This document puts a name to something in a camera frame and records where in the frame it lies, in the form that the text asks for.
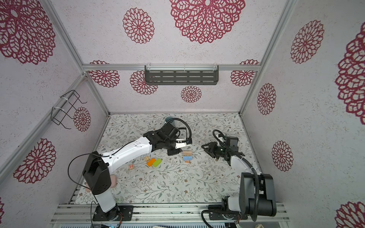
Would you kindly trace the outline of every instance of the black mounting plate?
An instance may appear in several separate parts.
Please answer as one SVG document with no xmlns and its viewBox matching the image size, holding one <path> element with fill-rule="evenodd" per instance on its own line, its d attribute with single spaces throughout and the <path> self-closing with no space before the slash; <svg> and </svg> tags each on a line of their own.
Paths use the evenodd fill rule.
<svg viewBox="0 0 365 228">
<path fill-rule="evenodd" d="M 208 205 L 208 210 L 222 210 L 222 206 L 220 206 L 220 205 Z M 248 217 L 247 217 L 247 215 L 230 215 L 229 211 L 227 211 L 226 214 L 219 214 L 219 213 L 209 212 L 209 219 L 210 220 L 238 220 L 239 218 L 241 218 L 241 220 L 246 220 Z"/>
<path fill-rule="evenodd" d="M 123 214 L 122 221 L 130 221 L 132 219 L 133 215 L 133 206 L 119 206 L 120 212 Z M 107 214 L 103 212 L 101 207 L 98 205 L 95 209 L 94 216 L 92 218 L 93 221 L 107 221 Z M 120 221 L 120 215 L 114 220 L 114 221 Z"/>
</svg>

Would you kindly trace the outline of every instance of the leaf pattern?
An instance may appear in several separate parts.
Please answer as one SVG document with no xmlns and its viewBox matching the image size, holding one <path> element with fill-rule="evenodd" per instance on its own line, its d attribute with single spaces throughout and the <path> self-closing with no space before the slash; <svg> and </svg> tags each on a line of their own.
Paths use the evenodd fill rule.
<svg viewBox="0 0 365 228">
<path fill-rule="evenodd" d="M 157 168 L 148 167 L 145 156 L 127 162 L 113 173 L 117 176 L 117 185 L 112 193 L 117 203 L 220 202 L 224 196 L 237 195 L 241 174 L 223 158 L 213 159 L 201 148 L 215 140 L 212 131 L 219 129 L 238 137 L 240 151 L 257 168 L 237 113 L 112 115 L 98 151 L 117 149 L 148 131 L 161 128 L 167 116 L 181 118 L 190 126 L 193 144 L 183 149 L 193 151 L 193 160 L 185 163 L 182 153 L 167 156 L 167 150 L 163 149 L 148 154 L 162 159 Z M 180 122 L 174 124 L 183 127 Z M 186 136 L 186 132 L 182 130 L 181 135 Z M 133 170 L 129 170 L 130 164 L 134 165 Z M 90 204 L 93 199 L 91 193 L 81 188 L 75 203 Z"/>
</svg>

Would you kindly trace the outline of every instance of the orange block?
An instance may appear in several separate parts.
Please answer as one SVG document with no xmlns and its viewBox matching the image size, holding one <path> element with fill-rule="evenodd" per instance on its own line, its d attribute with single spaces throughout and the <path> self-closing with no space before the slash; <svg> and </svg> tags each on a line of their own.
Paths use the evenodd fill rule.
<svg viewBox="0 0 365 228">
<path fill-rule="evenodd" d="M 152 158 L 149 162 L 147 162 L 147 165 L 148 165 L 149 167 L 151 167 L 151 166 L 152 166 L 152 164 L 153 164 L 155 161 L 156 161 L 156 159 Z"/>
</svg>

